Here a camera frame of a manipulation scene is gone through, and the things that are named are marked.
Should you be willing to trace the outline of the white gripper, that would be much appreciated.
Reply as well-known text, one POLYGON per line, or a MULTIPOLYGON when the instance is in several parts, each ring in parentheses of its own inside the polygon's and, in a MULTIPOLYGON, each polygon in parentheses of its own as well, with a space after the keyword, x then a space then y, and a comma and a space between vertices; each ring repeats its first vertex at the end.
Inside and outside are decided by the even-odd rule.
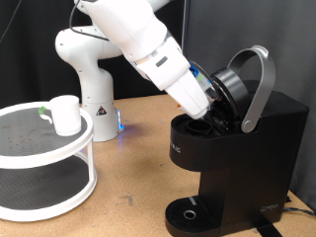
POLYGON ((170 85, 166 92, 192 119, 200 119, 206 114, 208 99, 190 70, 170 85))

